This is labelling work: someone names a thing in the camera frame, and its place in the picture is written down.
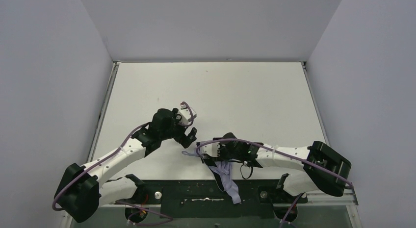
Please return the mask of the lavender folding umbrella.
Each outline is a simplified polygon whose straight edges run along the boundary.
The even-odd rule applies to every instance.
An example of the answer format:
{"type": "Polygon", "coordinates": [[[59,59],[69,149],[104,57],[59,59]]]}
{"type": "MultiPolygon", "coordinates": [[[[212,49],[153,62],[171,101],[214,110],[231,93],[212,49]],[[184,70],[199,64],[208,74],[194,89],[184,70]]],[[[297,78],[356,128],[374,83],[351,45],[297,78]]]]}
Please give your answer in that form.
{"type": "Polygon", "coordinates": [[[215,182],[221,192],[227,193],[232,199],[233,204],[242,203],[239,195],[239,188],[232,180],[231,171],[232,164],[230,162],[215,161],[210,156],[203,155],[196,150],[194,153],[182,151],[182,154],[187,156],[200,157],[202,162],[209,168],[214,175],[215,182]]]}

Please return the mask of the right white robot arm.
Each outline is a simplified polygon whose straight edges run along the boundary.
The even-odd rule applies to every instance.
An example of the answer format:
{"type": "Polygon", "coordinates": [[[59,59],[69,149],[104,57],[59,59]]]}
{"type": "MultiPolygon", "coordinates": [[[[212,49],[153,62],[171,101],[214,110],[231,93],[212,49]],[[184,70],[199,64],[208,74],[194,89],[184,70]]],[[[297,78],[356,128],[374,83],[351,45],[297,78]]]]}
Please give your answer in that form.
{"type": "Polygon", "coordinates": [[[203,152],[214,161],[236,161],[248,167],[278,167],[295,170],[282,177],[281,189],[291,196],[320,190],[334,197],[343,195],[351,162],[320,141],[305,147],[278,147],[261,142],[237,140],[229,132],[216,138],[203,152]]]}

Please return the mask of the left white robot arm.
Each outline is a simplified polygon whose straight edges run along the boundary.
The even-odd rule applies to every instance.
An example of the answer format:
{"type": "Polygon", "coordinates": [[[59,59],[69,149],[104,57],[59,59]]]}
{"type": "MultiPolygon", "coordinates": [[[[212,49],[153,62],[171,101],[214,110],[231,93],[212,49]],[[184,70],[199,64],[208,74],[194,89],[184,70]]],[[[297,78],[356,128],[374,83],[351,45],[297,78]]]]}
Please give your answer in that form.
{"type": "Polygon", "coordinates": [[[95,161],[69,165],[52,202],[54,211],[65,211],[77,222],[89,219],[96,210],[118,200],[129,200],[137,192],[138,178],[127,175],[121,183],[111,178],[128,165],[141,160],[173,139],[188,148],[197,138],[192,127],[197,113],[184,102],[179,109],[160,108],[150,122],[134,128],[114,150],[95,161]]]}

